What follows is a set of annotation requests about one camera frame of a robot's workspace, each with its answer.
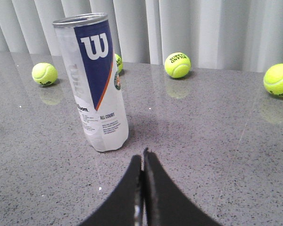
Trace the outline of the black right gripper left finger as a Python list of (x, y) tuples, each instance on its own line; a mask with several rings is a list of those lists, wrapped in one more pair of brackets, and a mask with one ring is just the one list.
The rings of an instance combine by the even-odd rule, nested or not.
[(142, 225), (141, 164), (141, 156), (134, 155), (114, 191), (82, 226)]

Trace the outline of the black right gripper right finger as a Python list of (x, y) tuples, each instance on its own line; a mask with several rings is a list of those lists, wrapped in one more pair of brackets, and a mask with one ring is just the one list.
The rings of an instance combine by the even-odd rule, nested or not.
[(146, 215), (149, 226), (220, 225), (182, 193), (154, 152), (146, 148), (143, 154)]

